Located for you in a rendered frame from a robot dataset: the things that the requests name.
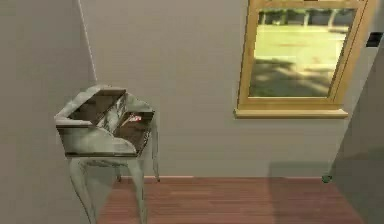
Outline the pale green writing desk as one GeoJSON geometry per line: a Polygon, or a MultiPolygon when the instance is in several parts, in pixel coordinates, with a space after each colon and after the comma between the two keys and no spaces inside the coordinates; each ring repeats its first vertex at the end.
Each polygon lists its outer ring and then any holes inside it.
{"type": "Polygon", "coordinates": [[[128,169],[135,188],[140,224],[147,224],[144,199],[145,154],[152,152],[154,176],[159,172],[159,134],[155,109],[121,87],[95,85],[80,92],[54,116],[74,191],[89,224],[97,224],[87,170],[112,167],[118,180],[128,169]],[[139,122],[128,122],[130,115],[139,122]]]}

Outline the wooden framed window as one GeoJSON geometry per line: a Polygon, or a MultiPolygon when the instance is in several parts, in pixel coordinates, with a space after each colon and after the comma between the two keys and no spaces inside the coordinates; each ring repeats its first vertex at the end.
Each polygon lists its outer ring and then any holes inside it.
{"type": "Polygon", "coordinates": [[[234,115],[344,119],[378,0],[248,0],[234,115]]]}

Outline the grey room door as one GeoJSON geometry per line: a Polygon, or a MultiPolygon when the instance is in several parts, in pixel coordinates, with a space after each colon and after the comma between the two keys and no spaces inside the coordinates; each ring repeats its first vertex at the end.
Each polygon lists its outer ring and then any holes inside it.
{"type": "Polygon", "coordinates": [[[384,39],[331,173],[333,183],[363,224],[384,224],[384,39]]]}

